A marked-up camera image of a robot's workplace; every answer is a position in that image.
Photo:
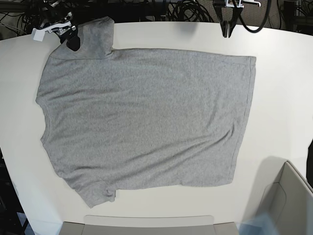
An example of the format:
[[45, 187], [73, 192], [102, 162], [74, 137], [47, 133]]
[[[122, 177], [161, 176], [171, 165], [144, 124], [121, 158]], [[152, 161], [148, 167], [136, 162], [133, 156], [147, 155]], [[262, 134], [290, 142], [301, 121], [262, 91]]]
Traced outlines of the grey bin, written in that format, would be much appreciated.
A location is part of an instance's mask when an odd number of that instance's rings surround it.
[[279, 179], [266, 187], [256, 221], [262, 235], [313, 233], [313, 188], [291, 162], [285, 162]]
[[214, 217], [112, 217], [86, 215], [83, 223], [64, 222], [61, 235], [237, 235], [234, 222]]

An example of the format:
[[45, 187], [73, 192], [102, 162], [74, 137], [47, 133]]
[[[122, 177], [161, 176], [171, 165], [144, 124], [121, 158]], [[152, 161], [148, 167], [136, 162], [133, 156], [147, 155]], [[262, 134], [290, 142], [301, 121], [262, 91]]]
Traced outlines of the grey T-shirt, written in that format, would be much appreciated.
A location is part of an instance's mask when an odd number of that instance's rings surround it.
[[48, 57], [36, 103], [55, 173], [89, 207], [117, 190], [216, 187], [233, 181], [256, 58], [113, 49], [114, 22], [79, 27], [77, 51]]

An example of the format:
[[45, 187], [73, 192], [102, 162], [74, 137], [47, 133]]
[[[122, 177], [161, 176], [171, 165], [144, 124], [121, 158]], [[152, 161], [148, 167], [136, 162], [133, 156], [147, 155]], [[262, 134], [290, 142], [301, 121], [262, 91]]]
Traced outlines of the grey bin right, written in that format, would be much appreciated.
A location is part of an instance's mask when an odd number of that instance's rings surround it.
[[266, 187], [256, 221], [262, 235], [313, 233], [313, 188], [291, 162], [285, 162], [279, 179]]

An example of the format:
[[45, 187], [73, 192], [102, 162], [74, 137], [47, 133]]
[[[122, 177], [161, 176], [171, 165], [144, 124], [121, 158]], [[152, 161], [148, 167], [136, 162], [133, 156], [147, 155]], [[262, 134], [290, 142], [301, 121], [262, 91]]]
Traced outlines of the dark object right edge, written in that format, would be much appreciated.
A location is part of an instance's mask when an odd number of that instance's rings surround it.
[[308, 147], [308, 156], [306, 162], [306, 178], [308, 183], [313, 186], [313, 141]]

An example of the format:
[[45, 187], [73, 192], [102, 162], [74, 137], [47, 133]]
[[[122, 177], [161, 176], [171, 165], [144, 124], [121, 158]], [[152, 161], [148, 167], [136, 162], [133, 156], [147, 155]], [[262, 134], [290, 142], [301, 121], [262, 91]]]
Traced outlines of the grey bin bottom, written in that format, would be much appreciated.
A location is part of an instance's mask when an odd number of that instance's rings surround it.
[[214, 217], [112, 217], [86, 215], [83, 223], [64, 222], [61, 235], [237, 235], [234, 222]]

